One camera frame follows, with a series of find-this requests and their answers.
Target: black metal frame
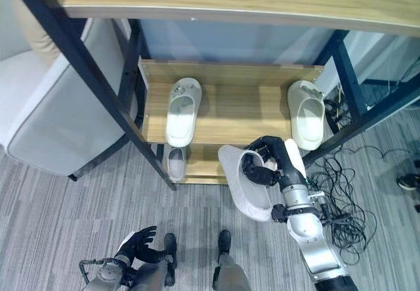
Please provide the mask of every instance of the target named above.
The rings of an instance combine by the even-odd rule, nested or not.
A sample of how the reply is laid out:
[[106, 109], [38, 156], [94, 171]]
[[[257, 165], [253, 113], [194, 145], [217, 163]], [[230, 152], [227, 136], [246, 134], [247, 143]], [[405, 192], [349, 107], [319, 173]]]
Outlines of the black metal frame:
[[[56, 43], [57, 47], [66, 56], [76, 72], [82, 76], [83, 81], [124, 130], [125, 136], [120, 141], [126, 143], [128, 140], [131, 140], [168, 186], [174, 190], [175, 186], [169, 180], [158, 157], [152, 152], [136, 123], [129, 116], [133, 91], [136, 91], [138, 100], [141, 102], [139, 104], [140, 117], [144, 115], [144, 102], [146, 99], [146, 88], [138, 71], [137, 62], [139, 55], [142, 58], [150, 58], [150, 53], [139, 21], [129, 20], [132, 32], [127, 46], [119, 93], [116, 95], [79, 38], [81, 20], [68, 18], [65, 10], [57, 0], [23, 1]], [[315, 64], [325, 65], [333, 57], [352, 123], [338, 132], [335, 131], [332, 138], [323, 143], [318, 149], [309, 152], [303, 158], [305, 166], [309, 166], [317, 158], [331, 152], [399, 108], [420, 97], [420, 74], [417, 74], [410, 81], [401, 83], [397, 90], [367, 111], [362, 91], [344, 44], [344, 38], [347, 34], [347, 30], [336, 30], [315, 60]]]
[[[132, 64], [137, 65], [138, 56], [140, 52], [135, 53], [133, 56], [127, 58], [125, 65], [125, 72], [129, 72], [128, 76], [123, 73], [121, 80], [122, 90], [120, 91], [123, 101], [114, 93], [110, 84], [107, 82], [105, 76], [99, 69], [95, 60], [87, 50], [86, 46], [77, 35], [72, 21], [68, 18], [65, 10], [60, 6], [57, 0], [23, 0], [28, 6], [29, 10], [38, 19], [44, 30], [50, 35], [51, 39], [55, 42], [56, 46], [66, 56], [69, 63], [73, 66], [75, 71], [82, 77], [86, 85], [91, 89], [98, 100], [104, 105], [105, 109], [110, 113], [112, 118], [124, 130], [127, 137], [136, 145], [140, 152], [145, 156], [147, 161], [162, 177], [166, 184], [175, 190], [167, 173], [162, 168], [160, 161], [156, 158], [147, 142], [141, 135], [140, 130], [130, 118], [127, 111], [127, 103], [129, 101], [128, 89], [131, 89], [131, 82], [135, 74]], [[139, 31], [135, 28], [135, 20], [130, 23], [134, 36], [137, 38], [130, 38], [131, 45], [129, 51], [138, 49], [139, 46]]]
[[344, 44], [347, 33], [348, 31], [336, 30], [315, 60], [315, 64], [325, 65], [331, 56], [333, 57], [352, 123], [338, 132], [332, 128], [334, 136], [303, 157], [306, 167], [420, 97], [420, 74], [417, 74], [411, 80], [401, 83], [397, 90], [367, 111], [362, 90]]

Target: robotic hand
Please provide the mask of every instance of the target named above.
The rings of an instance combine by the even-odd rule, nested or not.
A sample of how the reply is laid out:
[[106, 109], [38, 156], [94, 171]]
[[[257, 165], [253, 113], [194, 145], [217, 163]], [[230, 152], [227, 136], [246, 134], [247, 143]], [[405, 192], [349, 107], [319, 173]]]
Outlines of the robotic hand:
[[257, 151], [265, 162], [273, 158], [277, 163], [277, 170], [272, 171], [256, 166], [252, 155], [246, 155], [242, 170], [254, 183], [266, 186], [279, 183], [285, 206], [276, 204], [272, 209], [272, 219], [287, 223], [287, 230], [299, 245], [301, 257], [317, 291], [357, 291], [338, 253], [327, 244], [318, 211], [312, 204], [318, 198], [324, 215], [328, 217], [324, 193], [309, 195], [306, 179], [292, 164], [286, 145], [280, 138], [261, 137], [247, 148]]
[[[115, 291], [121, 285], [131, 287], [137, 275], [137, 270], [131, 268], [134, 258], [146, 263], [158, 263], [163, 260], [166, 256], [165, 251], [153, 250], [147, 245], [153, 242], [156, 229], [157, 227], [153, 226], [130, 233], [114, 258], [80, 261], [79, 268], [87, 284], [83, 291]], [[84, 266], [91, 264], [103, 266], [98, 270], [96, 278], [89, 281]]]

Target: lower shelf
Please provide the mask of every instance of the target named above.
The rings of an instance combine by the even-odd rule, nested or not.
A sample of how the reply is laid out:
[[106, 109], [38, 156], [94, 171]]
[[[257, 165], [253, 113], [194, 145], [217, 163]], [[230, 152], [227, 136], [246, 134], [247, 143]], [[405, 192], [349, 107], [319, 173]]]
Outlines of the lower shelf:
[[190, 177], [177, 184], [227, 185], [228, 182], [225, 178]]

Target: white slipper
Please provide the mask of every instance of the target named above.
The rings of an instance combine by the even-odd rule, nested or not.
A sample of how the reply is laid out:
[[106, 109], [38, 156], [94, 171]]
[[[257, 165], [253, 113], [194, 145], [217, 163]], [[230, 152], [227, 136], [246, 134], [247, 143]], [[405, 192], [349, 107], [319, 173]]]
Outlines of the white slipper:
[[323, 94], [308, 81], [296, 81], [287, 90], [291, 136], [299, 148], [315, 150], [324, 136]]
[[173, 85], [169, 94], [165, 133], [171, 146], [182, 148], [190, 144], [200, 102], [201, 86], [196, 79], [183, 78]]
[[163, 165], [170, 180], [177, 182], [185, 178], [185, 148], [173, 148], [165, 145]]
[[247, 217], [265, 222], [271, 219], [272, 204], [267, 188], [253, 183], [243, 173], [241, 164], [245, 154], [254, 155], [255, 164], [264, 166], [261, 155], [251, 150], [224, 145], [218, 151], [235, 206]]

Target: power cord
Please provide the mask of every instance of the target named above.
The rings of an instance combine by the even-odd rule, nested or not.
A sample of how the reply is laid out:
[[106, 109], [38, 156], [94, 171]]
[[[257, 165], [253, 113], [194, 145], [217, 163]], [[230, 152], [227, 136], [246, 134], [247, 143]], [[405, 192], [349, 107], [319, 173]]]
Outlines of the power cord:
[[[322, 165], [316, 165], [323, 171], [312, 174], [308, 183], [310, 190], [325, 192], [329, 215], [323, 213], [321, 222], [329, 227], [332, 243], [339, 248], [343, 261], [347, 265], [356, 265], [377, 231], [377, 218], [354, 200], [351, 183], [356, 175], [354, 169], [343, 169], [334, 157], [324, 158]], [[370, 234], [367, 234], [368, 221], [373, 222]]]

